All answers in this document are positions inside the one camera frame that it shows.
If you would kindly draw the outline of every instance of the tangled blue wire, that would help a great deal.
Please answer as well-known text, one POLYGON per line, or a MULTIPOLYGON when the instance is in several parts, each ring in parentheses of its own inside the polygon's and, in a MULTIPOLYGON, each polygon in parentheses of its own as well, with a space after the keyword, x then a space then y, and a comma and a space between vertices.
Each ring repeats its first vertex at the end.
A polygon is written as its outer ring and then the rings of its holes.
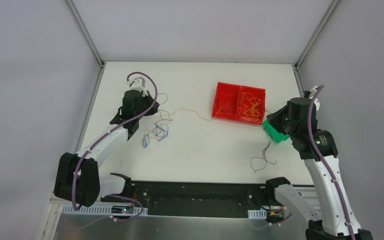
POLYGON ((165 123, 155 124, 155 127, 143 135, 142 147, 146 148, 150 144, 150 134, 154 135, 157 141, 161 141, 169 135, 169 125, 165 123))

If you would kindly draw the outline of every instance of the green plastic container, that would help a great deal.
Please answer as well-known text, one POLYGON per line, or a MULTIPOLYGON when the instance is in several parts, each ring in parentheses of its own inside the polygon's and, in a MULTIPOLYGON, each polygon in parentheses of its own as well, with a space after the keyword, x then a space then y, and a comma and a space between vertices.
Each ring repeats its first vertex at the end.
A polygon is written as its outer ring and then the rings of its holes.
POLYGON ((270 123, 265 120, 263 123, 262 123, 262 127, 263 129, 268 133, 270 134, 270 136, 273 138, 273 140, 276 142, 276 143, 280 143, 286 139, 289 138, 289 135, 285 135, 283 133, 280 133, 278 131, 276 131, 272 125, 270 125, 270 123))

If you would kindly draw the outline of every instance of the red box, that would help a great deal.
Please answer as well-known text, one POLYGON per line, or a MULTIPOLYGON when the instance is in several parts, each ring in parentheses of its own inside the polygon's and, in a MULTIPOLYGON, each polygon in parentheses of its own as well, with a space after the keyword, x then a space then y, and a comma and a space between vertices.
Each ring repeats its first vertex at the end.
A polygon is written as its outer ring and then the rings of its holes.
POLYGON ((212 117, 261 125, 265 100, 265 89, 219 82, 212 117))

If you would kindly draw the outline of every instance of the white wall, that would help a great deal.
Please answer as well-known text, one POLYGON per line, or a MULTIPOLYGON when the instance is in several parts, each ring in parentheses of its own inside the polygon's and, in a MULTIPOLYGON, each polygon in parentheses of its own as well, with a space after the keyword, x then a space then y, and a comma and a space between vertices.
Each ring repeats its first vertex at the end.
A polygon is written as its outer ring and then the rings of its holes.
POLYGON ((384 240, 384 0, 343 1, 301 78, 325 84, 319 125, 335 137, 356 217, 384 240))
POLYGON ((295 63, 331 0, 75 0, 106 61, 295 63))
POLYGON ((0 240, 37 237, 97 74, 63 0, 0 1, 0 240))

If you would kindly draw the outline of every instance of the gray floor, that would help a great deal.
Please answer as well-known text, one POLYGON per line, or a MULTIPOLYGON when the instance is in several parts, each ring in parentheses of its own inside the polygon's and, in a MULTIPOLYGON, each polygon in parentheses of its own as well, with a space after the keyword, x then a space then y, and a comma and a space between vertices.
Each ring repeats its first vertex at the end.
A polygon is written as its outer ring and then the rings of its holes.
POLYGON ((96 215, 62 214, 55 240, 305 240, 305 229, 292 216, 279 226, 259 219, 141 216, 131 222, 113 222, 96 215))

